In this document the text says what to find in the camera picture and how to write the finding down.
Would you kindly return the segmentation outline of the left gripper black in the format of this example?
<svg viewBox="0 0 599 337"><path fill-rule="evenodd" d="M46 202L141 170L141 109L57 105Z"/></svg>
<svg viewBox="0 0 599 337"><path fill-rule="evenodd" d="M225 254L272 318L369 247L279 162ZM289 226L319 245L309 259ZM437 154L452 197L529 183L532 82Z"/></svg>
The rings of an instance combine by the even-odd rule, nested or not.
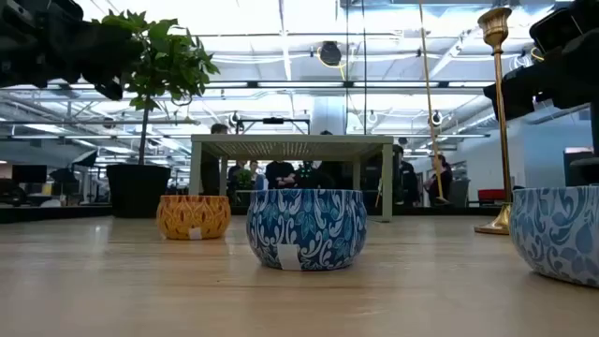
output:
<svg viewBox="0 0 599 337"><path fill-rule="evenodd" d="M45 88L62 79L91 83L104 97L123 98L123 76L142 44L116 25L83 19L73 1L1 0L1 86Z"/></svg>

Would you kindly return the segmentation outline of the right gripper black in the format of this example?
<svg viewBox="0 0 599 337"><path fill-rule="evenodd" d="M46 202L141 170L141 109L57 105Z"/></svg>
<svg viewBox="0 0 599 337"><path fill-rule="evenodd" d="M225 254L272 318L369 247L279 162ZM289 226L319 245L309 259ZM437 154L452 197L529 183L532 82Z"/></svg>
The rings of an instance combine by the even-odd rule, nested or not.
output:
<svg viewBox="0 0 599 337"><path fill-rule="evenodd" d="M568 42L537 65L538 90L557 108L573 108L598 98L598 29ZM504 118L517 119L534 111L536 68L519 67L501 80Z"/></svg>

